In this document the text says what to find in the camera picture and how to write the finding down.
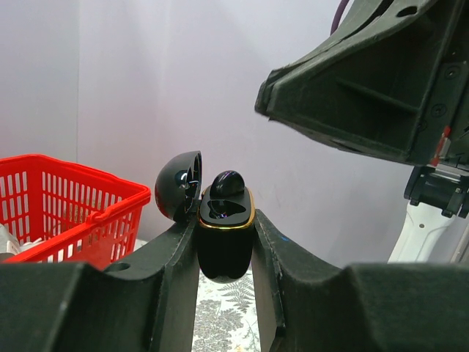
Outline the glossy black gold-trimmed case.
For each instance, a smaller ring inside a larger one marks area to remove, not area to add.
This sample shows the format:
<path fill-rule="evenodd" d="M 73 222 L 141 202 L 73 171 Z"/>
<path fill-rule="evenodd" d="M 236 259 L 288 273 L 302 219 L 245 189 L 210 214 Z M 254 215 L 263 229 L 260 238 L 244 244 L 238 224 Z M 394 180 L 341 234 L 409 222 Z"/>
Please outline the glossy black gold-trimmed case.
<path fill-rule="evenodd" d="M 248 270 L 254 246 L 254 198 L 243 194 L 210 196 L 202 188 L 202 154 L 191 151 L 173 157 L 155 181 L 159 211 L 176 223 L 196 220 L 196 252 L 202 273 L 216 283 L 232 283 Z"/>

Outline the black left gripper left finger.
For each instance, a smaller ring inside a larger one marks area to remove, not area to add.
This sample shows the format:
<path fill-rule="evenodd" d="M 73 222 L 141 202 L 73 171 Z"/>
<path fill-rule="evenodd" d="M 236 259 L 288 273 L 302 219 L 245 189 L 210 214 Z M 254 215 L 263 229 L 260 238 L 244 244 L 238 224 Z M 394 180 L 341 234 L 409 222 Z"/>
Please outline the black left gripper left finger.
<path fill-rule="evenodd" d="M 1 264 L 3 351 L 189 351 L 199 267 L 196 220 L 173 224 L 99 270 Z"/>

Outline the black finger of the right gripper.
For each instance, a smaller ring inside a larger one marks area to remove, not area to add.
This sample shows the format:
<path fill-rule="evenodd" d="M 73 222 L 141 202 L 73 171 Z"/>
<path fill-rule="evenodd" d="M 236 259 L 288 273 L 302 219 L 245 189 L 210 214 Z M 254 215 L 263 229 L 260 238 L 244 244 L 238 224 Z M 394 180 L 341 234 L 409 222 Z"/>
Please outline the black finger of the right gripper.
<path fill-rule="evenodd" d="M 409 33 L 414 37 L 429 35 L 428 1 L 351 1 L 341 21 L 335 19 L 333 37 L 390 37 Z"/>

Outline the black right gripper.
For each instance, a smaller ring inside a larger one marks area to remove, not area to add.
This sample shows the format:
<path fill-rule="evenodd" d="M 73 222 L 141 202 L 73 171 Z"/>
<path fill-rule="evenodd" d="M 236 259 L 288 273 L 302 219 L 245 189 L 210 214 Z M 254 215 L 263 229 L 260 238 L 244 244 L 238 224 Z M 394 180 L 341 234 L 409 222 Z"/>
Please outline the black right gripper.
<path fill-rule="evenodd" d="M 428 2 L 428 36 L 331 35 L 269 74 L 256 112 L 350 153 L 467 169 L 468 2 Z"/>

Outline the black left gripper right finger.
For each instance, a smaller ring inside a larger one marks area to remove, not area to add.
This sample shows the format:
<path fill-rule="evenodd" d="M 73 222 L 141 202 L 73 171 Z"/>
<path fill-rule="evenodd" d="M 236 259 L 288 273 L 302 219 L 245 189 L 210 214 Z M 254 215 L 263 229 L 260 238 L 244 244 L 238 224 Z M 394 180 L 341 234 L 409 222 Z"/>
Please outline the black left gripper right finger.
<path fill-rule="evenodd" d="M 254 221 L 252 272 L 263 351 L 466 351 L 468 268 L 337 268 Z"/>

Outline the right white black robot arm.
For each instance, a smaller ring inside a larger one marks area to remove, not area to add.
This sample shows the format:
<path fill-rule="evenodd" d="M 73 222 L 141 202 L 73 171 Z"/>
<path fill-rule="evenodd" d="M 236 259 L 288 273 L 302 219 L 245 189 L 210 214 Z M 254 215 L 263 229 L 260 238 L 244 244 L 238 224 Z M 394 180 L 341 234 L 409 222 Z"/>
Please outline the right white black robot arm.
<path fill-rule="evenodd" d="M 413 167 L 391 262 L 427 261 L 467 217 L 466 1 L 341 1 L 329 38 L 273 70 L 255 109 L 329 147 Z"/>

